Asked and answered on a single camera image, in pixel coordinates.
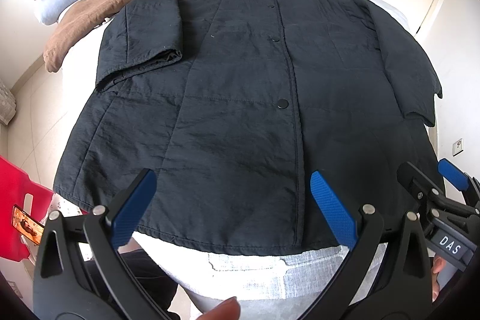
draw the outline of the red plastic chair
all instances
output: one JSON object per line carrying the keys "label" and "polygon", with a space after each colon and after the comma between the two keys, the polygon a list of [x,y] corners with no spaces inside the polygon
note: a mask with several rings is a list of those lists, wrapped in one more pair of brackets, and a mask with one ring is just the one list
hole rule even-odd
{"label": "red plastic chair", "polygon": [[0,257],[20,262],[30,252],[20,241],[20,232],[12,225],[14,205],[23,209],[25,195],[33,196],[30,216],[40,221],[45,217],[53,192],[32,182],[28,174],[0,156]]}

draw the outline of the power outlet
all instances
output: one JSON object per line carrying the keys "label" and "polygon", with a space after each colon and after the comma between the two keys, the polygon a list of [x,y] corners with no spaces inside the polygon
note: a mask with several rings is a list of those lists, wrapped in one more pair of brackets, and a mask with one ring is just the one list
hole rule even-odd
{"label": "power outlet", "polygon": [[456,141],[453,143],[453,156],[458,155],[460,152],[463,151],[463,139]]}

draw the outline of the smartphone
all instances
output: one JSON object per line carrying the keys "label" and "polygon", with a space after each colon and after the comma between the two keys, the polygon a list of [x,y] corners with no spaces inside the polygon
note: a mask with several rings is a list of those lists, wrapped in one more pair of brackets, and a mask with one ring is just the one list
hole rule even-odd
{"label": "smartphone", "polygon": [[31,218],[17,205],[13,207],[13,213],[11,225],[23,236],[39,246],[45,227]]}

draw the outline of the black pants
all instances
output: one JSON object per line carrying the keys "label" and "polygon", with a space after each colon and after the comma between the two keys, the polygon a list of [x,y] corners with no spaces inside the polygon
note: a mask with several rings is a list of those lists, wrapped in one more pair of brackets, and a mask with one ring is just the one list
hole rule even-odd
{"label": "black pants", "polygon": [[[123,261],[130,268],[140,285],[150,297],[162,308],[172,320],[180,320],[176,313],[167,312],[173,297],[177,292],[178,284],[173,281],[165,272],[150,258],[144,250],[125,252],[120,255]],[[98,271],[94,260],[85,262],[85,266],[92,276],[100,295],[105,298],[112,307],[119,310],[115,300],[111,297],[107,286]]]}

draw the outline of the black button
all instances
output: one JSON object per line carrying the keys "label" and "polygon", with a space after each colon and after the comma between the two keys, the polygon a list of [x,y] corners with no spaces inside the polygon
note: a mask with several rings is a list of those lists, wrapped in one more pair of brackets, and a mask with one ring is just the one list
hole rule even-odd
{"label": "black button", "polygon": [[289,101],[286,99],[279,99],[277,102],[277,106],[279,109],[286,109],[289,106]]}

